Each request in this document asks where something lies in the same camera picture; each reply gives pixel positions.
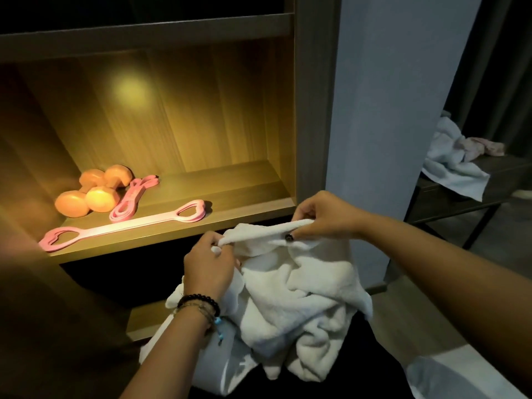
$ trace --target pink resistance band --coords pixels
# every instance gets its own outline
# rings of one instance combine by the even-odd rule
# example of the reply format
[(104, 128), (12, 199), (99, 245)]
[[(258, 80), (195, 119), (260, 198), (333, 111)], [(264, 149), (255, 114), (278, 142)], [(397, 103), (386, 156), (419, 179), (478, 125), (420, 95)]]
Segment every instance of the pink resistance band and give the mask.
[(150, 175), (143, 179), (135, 178), (129, 184), (129, 189), (123, 199), (109, 213), (111, 222), (121, 222), (129, 220), (137, 212), (138, 201), (142, 197), (144, 190), (158, 185), (157, 176)]
[[(192, 207), (196, 207), (195, 214), (190, 215), (188, 217), (179, 216), (179, 213), (182, 213), (186, 209), (192, 208)], [(169, 211), (168, 213), (154, 214), (154, 215), (149, 215), (147, 217), (136, 218), (133, 220), (116, 222), (114, 224), (108, 224), (106, 226), (89, 228), (88, 230), (84, 230), (84, 229), (77, 228), (77, 227), (54, 228), (53, 230), (48, 231), (44, 235), (43, 239), (41, 239), (39, 242), (39, 246), (43, 248), (46, 252), (55, 252), (56, 250), (66, 248), (67, 246), (70, 246), (74, 244), (75, 242), (80, 241), (82, 239), (95, 237), (98, 235), (111, 234), (113, 232), (119, 232), (119, 231), (130, 230), (133, 228), (150, 226), (153, 224), (159, 224), (161, 222), (172, 221), (172, 220), (181, 221), (181, 222), (196, 222), (196, 221), (200, 221), (204, 216), (205, 216), (205, 202), (203, 200), (192, 200), (192, 201), (189, 201), (187, 204), (181, 206), (177, 210)], [(62, 244), (53, 245), (53, 243), (59, 239), (59, 235), (65, 232), (69, 232), (69, 231), (77, 232), (78, 235), (70, 239), (69, 241), (63, 242)]]

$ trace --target black pants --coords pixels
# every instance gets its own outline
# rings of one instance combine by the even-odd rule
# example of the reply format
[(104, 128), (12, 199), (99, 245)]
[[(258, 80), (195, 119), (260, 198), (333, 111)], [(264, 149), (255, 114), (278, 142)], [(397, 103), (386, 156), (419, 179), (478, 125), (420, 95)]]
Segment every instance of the black pants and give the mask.
[[(413, 399), (403, 368), (377, 342), (369, 323), (358, 311), (329, 375), (323, 382), (303, 382), (286, 368), (279, 378), (270, 381), (262, 367), (252, 370), (228, 396), (250, 399), (255, 396), (278, 399), (297, 394), (298, 397), (357, 397)], [(215, 397), (192, 388), (189, 398)]]

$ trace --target gray wall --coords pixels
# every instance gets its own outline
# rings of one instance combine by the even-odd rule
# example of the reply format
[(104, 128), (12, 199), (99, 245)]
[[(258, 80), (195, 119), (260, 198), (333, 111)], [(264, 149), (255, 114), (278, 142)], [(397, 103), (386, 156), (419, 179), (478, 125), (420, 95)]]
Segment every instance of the gray wall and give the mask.
[[(481, 0), (342, 0), (326, 188), (403, 219)], [(388, 258), (352, 241), (363, 286)]]

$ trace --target person's left arm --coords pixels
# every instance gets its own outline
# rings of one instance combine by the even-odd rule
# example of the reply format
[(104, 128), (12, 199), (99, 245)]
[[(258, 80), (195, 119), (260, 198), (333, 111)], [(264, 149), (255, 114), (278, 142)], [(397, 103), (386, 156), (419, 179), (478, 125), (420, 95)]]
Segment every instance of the person's left arm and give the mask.
[[(229, 288), (236, 264), (232, 247), (222, 247), (218, 257), (211, 252), (211, 246), (221, 236), (207, 232), (185, 256), (185, 295), (202, 294), (219, 301)], [(120, 398), (186, 398), (208, 328), (207, 318), (196, 306), (182, 308)]]

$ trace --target curtain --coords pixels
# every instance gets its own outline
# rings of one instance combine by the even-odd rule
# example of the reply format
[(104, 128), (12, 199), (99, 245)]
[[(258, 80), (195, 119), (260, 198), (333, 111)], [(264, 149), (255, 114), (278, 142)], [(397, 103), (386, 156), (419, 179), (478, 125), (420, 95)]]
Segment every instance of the curtain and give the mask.
[(530, 0), (482, 0), (445, 110), (466, 137), (532, 159)]

